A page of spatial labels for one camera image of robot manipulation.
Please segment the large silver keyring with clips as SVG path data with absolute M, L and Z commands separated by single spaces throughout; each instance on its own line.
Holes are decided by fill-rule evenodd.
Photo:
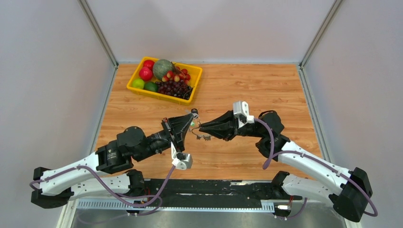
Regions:
M 191 126 L 190 126 L 190 132 L 191 132 L 193 135 L 196 136 L 196 139 L 197 139 L 197 140 L 203 139 L 203 140 L 205 140 L 205 141 L 210 141 L 210 140 L 211 140 L 211 135 L 200 133 L 200 131 L 199 131 L 200 128 L 201 128 L 200 126 L 191 125 Z

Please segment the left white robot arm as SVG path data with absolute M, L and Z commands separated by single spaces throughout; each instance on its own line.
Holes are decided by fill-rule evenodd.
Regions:
M 145 195 L 143 174 L 134 169 L 134 162 L 170 149 L 174 169 L 191 168 L 192 156 L 184 152 L 184 139 L 196 118 L 196 114 L 165 118 L 162 130 L 149 136 L 131 126 L 77 162 L 54 170 L 36 168 L 30 183 L 31 202 L 53 209 L 88 196 L 111 194 L 122 200 Z

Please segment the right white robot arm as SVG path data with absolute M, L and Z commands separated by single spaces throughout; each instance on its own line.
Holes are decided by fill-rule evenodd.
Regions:
M 359 222 L 364 214 L 378 216 L 371 200 L 372 187 L 364 170 L 343 168 L 313 155 L 282 135 L 283 129 L 284 125 L 274 110 L 264 111 L 254 119 L 227 111 L 199 125 L 200 132 L 225 141 L 235 136 L 258 137 L 256 147 L 266 157 L 264 169 L 271 161 L 276 161 L 311 176 L 306 180 L 286 171 L 278 172 L 271 185 L 275 197 L 281 199 L 290 195 L 319 201 L 352 222 Z

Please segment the purple grape bunch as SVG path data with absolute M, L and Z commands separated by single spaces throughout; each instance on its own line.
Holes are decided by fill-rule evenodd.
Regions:
M 187 85 L 183 80 L 179 82 L 155 82 L 158 86 L 157 92 L 163 95 L 173 96 L 176 98 L 189 100 L 193 92 L 193 88 Z

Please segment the dark green lime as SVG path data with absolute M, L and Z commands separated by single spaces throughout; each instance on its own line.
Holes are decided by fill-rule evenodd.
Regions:
M 145 83 L 144 90 L 157 93 L 159 86 L 155 82 L 149 81 Z

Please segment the red lychee cluster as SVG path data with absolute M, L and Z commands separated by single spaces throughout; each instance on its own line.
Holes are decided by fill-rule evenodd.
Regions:
M 173 71 L 168 71 L 168 73 L 162 78 L 162 82 L 180 82 L 185 83 L 186 85 L 190 85 L 191 76 L 188 73 L 188 70 L 183 68 L 180 69 L 179 67 L 175 66 Z

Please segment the yellow plastic tray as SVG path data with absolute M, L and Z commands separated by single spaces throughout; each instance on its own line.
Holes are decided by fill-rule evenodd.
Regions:
M 144 57 L 126 88 L 138 95 L 190 105 L 201 75 L 198 66 Z

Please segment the light green lime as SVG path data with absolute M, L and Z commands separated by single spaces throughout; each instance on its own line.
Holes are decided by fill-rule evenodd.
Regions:
M 145 81 L 141 78 L 136 78 L 132 81 L 131 87 L 136 89 L 144 89 Z

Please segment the green melon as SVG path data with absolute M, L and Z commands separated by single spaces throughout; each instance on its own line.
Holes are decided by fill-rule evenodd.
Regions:
M 153 74 L 158 80 L 162 80 L 168 71 L 173 71 L 173 69 L 174 65 L 171 61 L 167 59 L 159 59 L 154 63 Z

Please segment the red apple front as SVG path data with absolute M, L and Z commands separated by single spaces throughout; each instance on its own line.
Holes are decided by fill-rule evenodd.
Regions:
M 143 81 L 150 81 L 153 78 L 154 74 L 153 71 L 150 70 L 148 67 L 142 67 L 139 71 L 139 77 Z

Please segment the red apple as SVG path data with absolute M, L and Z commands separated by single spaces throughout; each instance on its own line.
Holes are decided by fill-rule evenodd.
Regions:
M 152 71 L 154 64 L 155 62 L 153 60 L 147 59 L 143 62 L 143 67 L 146 67 Z
M 153 71 L 150 70 L 148 67 L 142 67 L 139 71 L 139 77 L 143 81 L 150 81 L 153 78 L 154 74 Z

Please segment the red apple back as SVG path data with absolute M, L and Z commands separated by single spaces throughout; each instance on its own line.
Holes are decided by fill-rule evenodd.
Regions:
M 153 60 L 147 59 L 143 62 L 143 67 L 146 67 L 152 71 L 154 64 L 155 62 Z

